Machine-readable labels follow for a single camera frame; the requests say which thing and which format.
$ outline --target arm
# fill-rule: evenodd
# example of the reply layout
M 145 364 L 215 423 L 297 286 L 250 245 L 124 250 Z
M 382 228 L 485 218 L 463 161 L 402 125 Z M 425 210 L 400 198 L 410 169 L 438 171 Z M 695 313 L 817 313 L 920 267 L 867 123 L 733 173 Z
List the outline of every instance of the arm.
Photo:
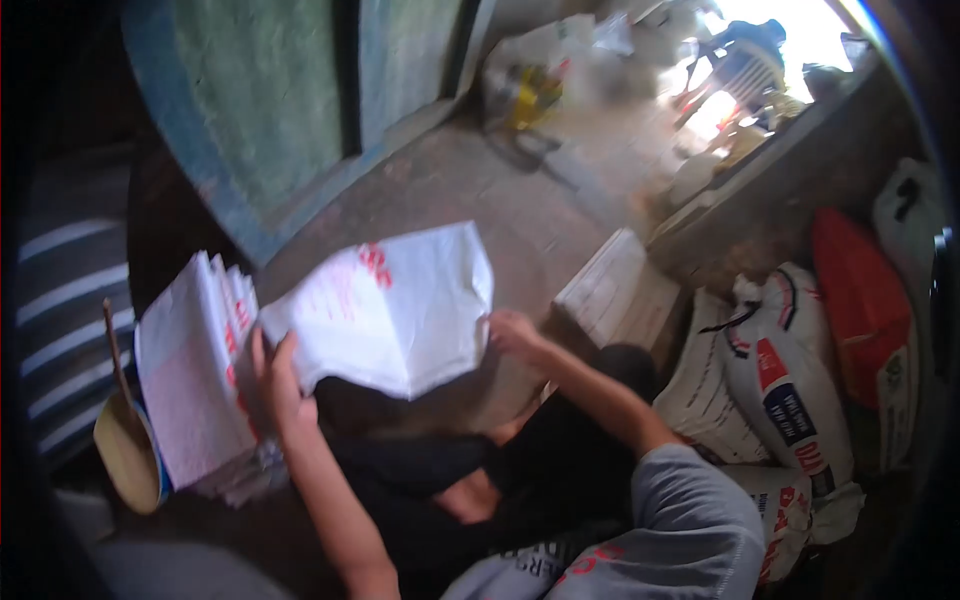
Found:
M 396 570 L 383 539 L 317 427 L 317 401 L 300 395 L 291 364 L 296 334 L 287 334 L 269 364 L 260 329 L 253 332 L 252 346 L 261 394 L 276 423 L 290 475 L 349 596 L 399 598 Z
M 543 338 L 522 314 L 500 310 L 489 322 L 494 344 L 546 375 L 605 431 L 632 448 L 637 458 L 661 445 L 682 443 L 630 388 Z

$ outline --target person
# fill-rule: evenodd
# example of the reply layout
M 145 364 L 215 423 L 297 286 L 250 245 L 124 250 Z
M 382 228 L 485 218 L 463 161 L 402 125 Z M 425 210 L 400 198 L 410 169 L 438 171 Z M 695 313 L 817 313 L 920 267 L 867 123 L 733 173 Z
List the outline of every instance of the person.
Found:
M 558 391 L 505 443 L 490 441 L 480 468 L 471 463 L 475 456 L 461 460 L 472 450 L 452 453 L 452 462 L 461 463 L 459 473 L 446 468 L 446 460 L 438 460 L 442 457 L 421 456 L 422 464 L 440 466 L 420 469 L 420 480 L 411 476 L 404 485 L 423 486 L 422 496 L 434 491 L 431 486 L 453 483 L 427 502 L 410 495 L 406 505 L 398 497 L 378 500 L 365 488 L 376 482 L 375 492 L 386 490 L 389 482 L 379 477 L 396 478 L 396 471 L 388 464 L 378 475 L 371 469 L 376 461 L 362 460 L 364 452 L 374 448 L 377 460 L 388 463 L 399 460 L 397 455 L 357 443 L 337 450 L 345 458 L 341 468 L 331 449 L 335 444 L 328 444 L 317 426 L 316 400 L 300 394 L 291 364 L 295 335 L 288 333 L 268 359 L 262 333 L 254 332 L 254 369 L 291 477 L 349 597 L 399 597 L 403 569 L 397 564 L 408 557 L 396 550 L 407 543 L 412 544 L 409 552 L 425 551 L 430 537 L 449 545 L 432 546 L 441 553 L 456 553 L 460 543 L 476 549 L 487 542 L 493 549 L 499 544 L 499 552 L 481 558 L 441 590 L 448 600 L 525 600 L 544 594 L 749 597 L 765 550 L 759 513 L 744 491 L 684 445 L 641 399 L 634 386 L 646 387 L 648 394 L 653 389 L 647 365 L 641 361 L 630 369 L 627 359 L 642 356 L 637 354 L 642 350 L 612 347 L 601 352 L 608 361 L 601 366 L 620 369 L 614 373 L 623 377 L 620 381 L 541 337 L 522 314 L 496 311 L 489 324 L 491 341 L 500 351 L 546 375 Z M 560 430 L 542 428 L 544 424 Z M 481 445 L 471 438 L 449 442 L 463 448 Z M 566 468 L 576 476 L 565 477 Z M 426 482 L 431 478 L 423 476 L 427 471 L 434 481 Z M 618 479 L 623 471 L 625 481 Z M 621 483 L 627 484 L 623 490 Z M 474 493 L 461 493 L 464 489 Z M 517 490 L 524 493 L 514 496 Z M 620 492 L 629 493 L 629 506 L 623 506 L 628 497 Z M 538 499 L 539 509 L 522 510 L 531 497 Z M 514 498 L 519 500 L 511 505 Z M 415 518 L 425 514 L 427 505 L 438 512 Z M 624 508 L 631 521 L 626 527 L 611 518 Z M 404 531 L 400 521 L 406 521 L 409 534 L 440 514 L 447 516 L 445 529 L 430 525 L 435 531 L 429 536 L 391 540 Z M 523 522 L 525 518 L 533 522 Z M 519 545 L 524 538 L 540 543 Z M 439 578 L 445 586 L 447 581 Z
M 693 79 L 693 72 L 696 70 L 700 59 L 706 57 L 707 60 L 710 61 L 714 69 L 711 78 L 720 83 L 720 85 L 729 83 L 730 80 L 743 69 L 748 57 L 733 54 L 726 60 L 723 60 L 717 57 L 716 54 L 717 50 L 724 49 L 731 44 L 735 44 L 737 41 L 747 41 L 753 44 L 778 65 L 780 70 L 783 69 L 783 55 L 780 53 L 780 47 L 786 41 L 786 31 L 776 19 L 770 19 L 760 25 L 754 25 L 746 21 L 731 21 L 727 29 L 710 39 L 698 43 L 697 58 L 686 68 L 686 85 L 684 86 L 684 91 L 675 99 L 677 108 L 685 107 L 690 99 L 700 95 L 701 92 L 704 92 L 704 96 L 708 97 L 712 91 L 715 91 L 707 89 L 709 80 L 697 89 L 689 89 L 690 81 Z M 760 105 L 755 104 L 747 108 L 751 112 L 756 112 L 760 108 Z

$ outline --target red logo label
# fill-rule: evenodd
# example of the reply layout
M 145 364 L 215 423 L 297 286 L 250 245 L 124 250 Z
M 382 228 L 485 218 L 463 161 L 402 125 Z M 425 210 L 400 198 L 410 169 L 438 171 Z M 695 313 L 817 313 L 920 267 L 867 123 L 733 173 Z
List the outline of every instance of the red logo label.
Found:
M 767 338 L 756 343 L 756 371 L 760 378 L 761 390 L 766 390 L 781 377 L 786 377 L 786 367 Z

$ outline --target plastic bag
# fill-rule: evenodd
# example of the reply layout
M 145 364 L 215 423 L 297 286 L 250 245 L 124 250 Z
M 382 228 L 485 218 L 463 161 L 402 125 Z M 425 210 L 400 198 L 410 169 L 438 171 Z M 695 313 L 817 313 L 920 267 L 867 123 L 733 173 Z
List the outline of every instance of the plastic bag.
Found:
M 625 12 L 615 12 L 593 28 L 593 47 L 609 50 L 621 57 L 634 53 L 630 41 L 630 23 Z
M 484 61 L 481 84 L 485 120 L 502 122 L 508 129 L 535 127 L 573 102 L 565 88 L 587 61 L 593 44 L 592 14 L 574 14 L 527 32 L 500 40 Z
M 476 369 L 493 272 L 473 222 L 347 248 L 260 311 L 278 343 L 297 331 L 300 386 L 336 375 L 413 399 Z

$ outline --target dirty floor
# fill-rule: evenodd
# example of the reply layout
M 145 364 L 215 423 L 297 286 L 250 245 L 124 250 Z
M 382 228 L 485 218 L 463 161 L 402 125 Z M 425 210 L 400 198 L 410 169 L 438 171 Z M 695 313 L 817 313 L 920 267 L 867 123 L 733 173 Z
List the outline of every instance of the dirty floor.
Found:
M 617 121 L 605 122 L 605 127 L 564 124 L 553 132 L 567 141 L 565 151 L 578 160 L 588 158 L 584 164 L 603 182 L 602 194 L 586 197 L 536 165 L 516 160 L 502 140 L 480 133 L 470 114 L 426 133 L 356 182 L 255 274 L 261 305 L 284 294 L 341 248 L 473 220 L 493 266 L 494 306 L 521 310 L 542 321 L 553 297 L 623 226 L 625 210 L 638 228 L 649 227 L 656 219 L 651 216 L 655 198 L 680 164 L 672 150 L 672 115 L 667 111 L 644 104 L 632 107 L 625 120 L 621 114 L 614 116 Z M 132 286 L 144 300 L 169 283 L 199 249 L 192 240 L 209 229 L 189 182 L 157 142 L 143 144 L 150 150 L 138 159 L 131 183 L 131 218 L 150 224 L 131 240 L 132 256 L 134 246 L 142 250 L 139 262 L 131 260 L 136 271 Z M 165 215 L 172 212 L 197 218 L 171 221 Z M 184 229 L 188 222 L 198 225 Z M 180 234 L 176 242 L 169 235 L 173 228 Z M 222 237 L 211 233 L 206 241 L 214 244 L 209 251 L 226 252 L 229 260 L 230 248 Z M 158 243 L 164 253 L 156 251 Z M 477 372 L 412 403 L 362 394 L 338 380 L 322 382 L 317 397 L 322 420 L 338 435 L 459 433 L 513 418 L 537 383 L 534 373 L 488 352 Z M 299 597 L 320 597 L 336 586 L 292 490 L 239 511 L 193 494 L 176 494 L 154 516 L 126 516 L 121 529 L 125 538 L 195 540 L 230 548 Z

